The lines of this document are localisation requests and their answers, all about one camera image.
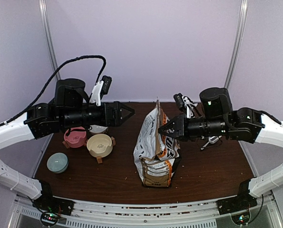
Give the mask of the pet food bag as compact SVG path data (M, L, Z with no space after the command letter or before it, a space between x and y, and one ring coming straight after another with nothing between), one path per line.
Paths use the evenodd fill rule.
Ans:
M179 141L158 132L169 118L160 101L141 126L133 156L137 172L146 187L168 188L181 161Z

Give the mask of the metal food scoop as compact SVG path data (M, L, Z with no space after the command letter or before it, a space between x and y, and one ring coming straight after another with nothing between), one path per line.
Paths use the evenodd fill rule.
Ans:
M207 146L215 144L216 142L218 142L219 139L220 139L220 136L208 137L207 142L200 148L200 150L203 151Z

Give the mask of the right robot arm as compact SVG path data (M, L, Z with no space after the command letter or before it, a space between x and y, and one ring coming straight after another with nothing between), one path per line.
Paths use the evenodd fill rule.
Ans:
M283 148L283 121L248 107L234 110L226 88L211 87L203 90L199 97L204 115L191 117L189 98L175 94L174 100L183 114L159 127L158 132L179 141L224 136L230 140Z

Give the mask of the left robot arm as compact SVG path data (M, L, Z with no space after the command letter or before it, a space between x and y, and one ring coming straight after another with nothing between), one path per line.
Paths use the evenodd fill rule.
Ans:
M32 105L14 120L0 126L0 149L10 145L43 138L52 133L71 132L76 127L88 129L92 125L121 126L135 114L135 110L121 102L103 103L112 82L109 76L95 84L91 96L85 92L85 82L69 78L56 83L55 96L49 103ZM0 160L0 183L11 190L39 201L47 211L57 207L50 186L29 178L8 167Z

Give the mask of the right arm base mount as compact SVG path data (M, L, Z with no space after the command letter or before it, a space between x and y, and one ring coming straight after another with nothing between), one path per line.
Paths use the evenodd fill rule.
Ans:
M251 179L240 183L236 196L219 199L216 204L219 215L232 214L232 222L239 226L247 226L253 221L250 208L257 206L257 198L250 195Z

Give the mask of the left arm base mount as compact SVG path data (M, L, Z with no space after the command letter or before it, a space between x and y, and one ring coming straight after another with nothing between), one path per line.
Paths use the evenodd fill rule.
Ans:
M41 196L31 199L33 207L40 212L40 222L44 227L52 227L58 223L62 215L70 216L74 201L54 197L50 184L40 180Z

